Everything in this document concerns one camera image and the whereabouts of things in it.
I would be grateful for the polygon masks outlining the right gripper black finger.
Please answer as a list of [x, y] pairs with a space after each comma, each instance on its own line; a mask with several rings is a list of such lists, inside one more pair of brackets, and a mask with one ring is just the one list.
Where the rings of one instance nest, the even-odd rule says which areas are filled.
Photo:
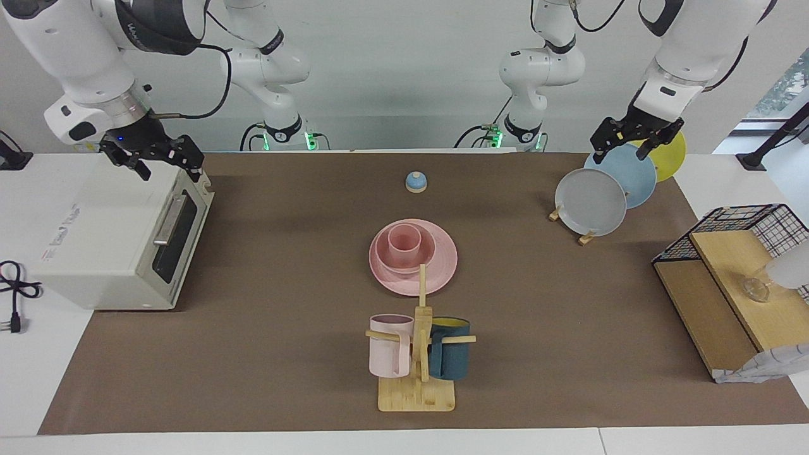
[[127, 154], [126, 150], [121, 149], [116, 142], [107, 139], [99, 142], [99, 150], [109, 158], [114, 166], [127, 167], [136, 173], [142, 181], [149, 181], [152, 173], [138, 154]]
[[196, 142], [188, 135], [180, 135], [171, 140], [171, 164], [182, 168], [193, 183], [202, 176], [205, 156]]

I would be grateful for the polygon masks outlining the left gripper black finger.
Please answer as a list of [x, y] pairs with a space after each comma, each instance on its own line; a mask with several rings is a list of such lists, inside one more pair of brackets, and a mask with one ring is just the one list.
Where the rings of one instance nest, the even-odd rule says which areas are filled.
[[680, 116], [675, 121], [667, 121], [658, 116], [639, 116], [642, 140], [641, 146], [636, 151], [636, 158], [644, 161], [656, 147], [668, 145], [676, 137], [684, 126], [684, 119]]
[[594, 149], [594, 159], [603, 159], [610, 150], [626, 143], [624, 138], [625, 122], [623, 120], [616, 120], [612, 116], [607, 116], [601, 121], [601, 124], [596, 127], [592, 136], [590, 136], [590, 144]]

